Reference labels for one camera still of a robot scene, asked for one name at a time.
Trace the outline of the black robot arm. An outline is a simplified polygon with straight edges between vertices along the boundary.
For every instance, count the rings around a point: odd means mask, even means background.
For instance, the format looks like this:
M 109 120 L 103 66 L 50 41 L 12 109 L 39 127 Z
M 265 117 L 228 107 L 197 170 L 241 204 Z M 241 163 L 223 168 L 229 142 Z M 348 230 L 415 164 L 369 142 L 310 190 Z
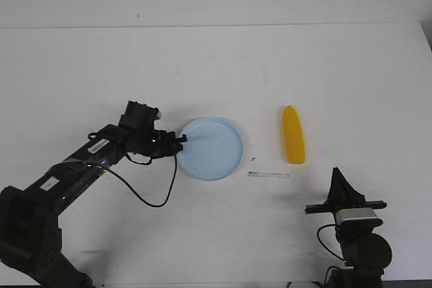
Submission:
M 366 200 L 348 183 L 339 168 L 333 168 L 326 201 L 309 204 L 304 210 L 306 214 L 330 213 L 334 219 L 334 223 L 318 228 L 316 236 L 319 243 L 345 267 L 329 266 L 323 287 L 383 286 L 381 277 L 392 261 L 392 249 L 373 230 L 383 224 L 375 211 L 386 207 L 387 203 L 382 200 Z M 335 229 L 341 256 L 332 252 L 321 239 L 321 231 L 328 227 Z
M 175 156 L 186 140 L 152 125 L 107 125 L 25 190 L 7 186 L 1 191 L 1 262 L 41 287 L 92 287 L 92 279 L 61 252 L 59 215 L 122 158 Z

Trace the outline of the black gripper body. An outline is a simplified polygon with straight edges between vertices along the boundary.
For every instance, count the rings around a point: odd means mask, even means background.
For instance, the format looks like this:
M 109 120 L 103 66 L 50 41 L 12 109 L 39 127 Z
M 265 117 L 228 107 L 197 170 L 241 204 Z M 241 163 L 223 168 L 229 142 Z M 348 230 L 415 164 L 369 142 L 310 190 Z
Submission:
M 335 214 L 342 209 L 352 209 L 352 208 L 372 208 L 373 210 L 384 209 L 387 207 L 387 202 L 382 200 L 378 201 L 368 201 L 364 204 L 351 204 L 351 205 L 334 205 L 334 204 L 309 204 L 306 205 L 304 212 L 305 214 L 321 214 L 321 213 L 331 213 Z
M 152 127 L 149 129 L 140 129 L 129 134 L 124 143 L 122 150 L 126 156 L 138 154 L 150 159 L 161 159 L 169 156 L 167 145 L 167 132 L 156 130 Z

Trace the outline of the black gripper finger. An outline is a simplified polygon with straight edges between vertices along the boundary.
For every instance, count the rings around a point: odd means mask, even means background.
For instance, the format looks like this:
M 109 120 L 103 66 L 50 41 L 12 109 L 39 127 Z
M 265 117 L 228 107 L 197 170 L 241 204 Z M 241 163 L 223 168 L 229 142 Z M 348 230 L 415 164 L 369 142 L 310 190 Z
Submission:
M 341 203 L 365 203 L 365 196 L 357 192 L 339 171 L 340 202 Z
M 175 156 L 178 152 L 183 151 L 183 145 L 182 144 L 172 144 L 167 145 L 163 148 L 163 155 L 164 156 Z
M 337 204 L 342 200 L 341 173 L 334 167 L 331 174 L 331 185 L 325 204 Z
M 166 139 L 171 144 L 181 144 L 188 141 L 186 134 L 182 134 L 180 137 L 175 134 L 167 134 Z

